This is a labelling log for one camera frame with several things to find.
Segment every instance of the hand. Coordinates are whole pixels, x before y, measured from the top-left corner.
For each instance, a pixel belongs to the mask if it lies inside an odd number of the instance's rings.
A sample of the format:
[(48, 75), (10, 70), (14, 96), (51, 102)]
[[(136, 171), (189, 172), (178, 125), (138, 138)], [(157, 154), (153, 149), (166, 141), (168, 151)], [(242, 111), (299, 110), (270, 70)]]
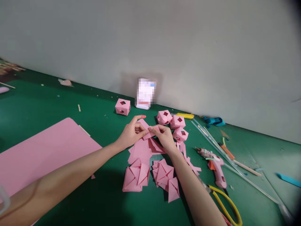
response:
[(162, 125), (157, 126), (159, 127), (160, 131), (153, 129), (153, 127), (151, 126), (148, 129), (158, 137), (165, 152), (167, 154), (178, 152), (175, 142), (173, 141), (172, 132), (170, 131), (170, 128)]
[(146, 134), (149, 133), (141, 123), (137, 122), (138, 119), (146, 118), (146, 116), (139, 115), (134, 116), (129, 124), (127, 124), (121, 133), (120, 137), (115, 141), (115, 144), (118, 146), (120, 151), (132, 146), (136, 143), (139, 139), (144, 137)]

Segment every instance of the glue gun trigger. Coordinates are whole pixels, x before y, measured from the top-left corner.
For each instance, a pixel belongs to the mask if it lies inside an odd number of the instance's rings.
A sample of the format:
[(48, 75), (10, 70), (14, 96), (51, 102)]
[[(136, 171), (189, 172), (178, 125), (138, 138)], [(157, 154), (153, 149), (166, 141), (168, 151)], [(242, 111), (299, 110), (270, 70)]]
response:
[(216, 169), (215, 169), (215, 167), (213, 165), (212, 160), (209, 160), (208, 167), (209, 167), (210, 170), (215, 170), (216, 171)]

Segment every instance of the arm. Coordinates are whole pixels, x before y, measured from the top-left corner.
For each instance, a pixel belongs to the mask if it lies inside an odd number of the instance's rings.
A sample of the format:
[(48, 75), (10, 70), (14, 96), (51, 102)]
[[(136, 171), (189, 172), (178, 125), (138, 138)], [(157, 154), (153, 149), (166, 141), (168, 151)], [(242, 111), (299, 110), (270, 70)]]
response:
[(154, 130), (152, 127), (149, 130), (159, 138), (165, 152), (172, 160), (194, 223), (196, 225), (226, 226), (213, 199), (175, 146), (170, 128), (158, 126), (160, 131)]
[(114, 143), (70, 162), (11, 197), (11, 205), (0, 216), (2, 225), (31, 225), (73, 192), (111, 157), (148, 134), (135, 116)]

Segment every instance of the scissors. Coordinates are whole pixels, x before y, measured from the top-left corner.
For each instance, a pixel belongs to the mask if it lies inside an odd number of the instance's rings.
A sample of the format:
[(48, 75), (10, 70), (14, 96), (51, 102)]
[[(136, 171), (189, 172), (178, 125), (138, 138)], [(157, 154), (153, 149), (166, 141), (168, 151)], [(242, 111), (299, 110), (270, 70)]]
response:
[[(217, 202), (219, 203), (219, 205), (221, 206), (224, 214), (226, 215), (226, 217), (223, 215), (223, 218), (226, 221), (226, 224), (228, 226), (231, 226), (230, 222), (234, 225), (234, 226), (242, 226), (242, 219), (241, 216), (238, 212), (238, 209), (236, 208), (236, 206), (234, 205), (234, 203), (232, 202), (232, 200), (221, 190), (211, 186), (211, 185), (206, 185), (199, 177), (198, 179), (200, 180), (200, 182), (202, 183), (202, 185), (204, 186), (204, 188), (207, 190), (208, 193), (211, 193), (214, 195), (214, 197), (216, 198)], [(222, 201), (220, 200), (220, 198), (218, 197), (217, 193), (220, 193), (222, 196), (225, 197), (225, 199), (230, 203), (230, 205), (232, 206), (232, 209), (234, 210), (238, 223), (235, 223), (234, 220), (232, 219), (232, 217), (230, 216), (230, 214), (228, 213), (228, 211), (226, 210), (225, 206), (223, 205)]]

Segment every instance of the pink origami cube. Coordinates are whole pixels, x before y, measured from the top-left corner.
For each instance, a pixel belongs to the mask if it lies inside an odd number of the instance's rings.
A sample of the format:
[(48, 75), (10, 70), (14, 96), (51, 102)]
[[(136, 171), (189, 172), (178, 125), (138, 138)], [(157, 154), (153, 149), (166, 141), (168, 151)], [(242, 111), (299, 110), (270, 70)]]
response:
[(157, 120), (160, 125), (167, 125), (172, 120), (172, 115), (169, 113), (169, 110), (159, 111), (157, 115)]
[(116, 113), (127, 116), (131, 110), (131, 101), (118, 99), (115, 105)]
[(184, 130), (182, 127), (179, 127), (173, 132), (172, 136), (176, 141), (183, 142), (187, 140), (188, 132)]
[(186, 126), (186, 124), (185, 124), (185, 121), (184, 121), (184, 117), (177, 116), (177, 115), (172, 116), (172, 120), (170, 122), (170, 128), (171, 129), (177, 129), (179, 127), (184, 128), (185, 126)]

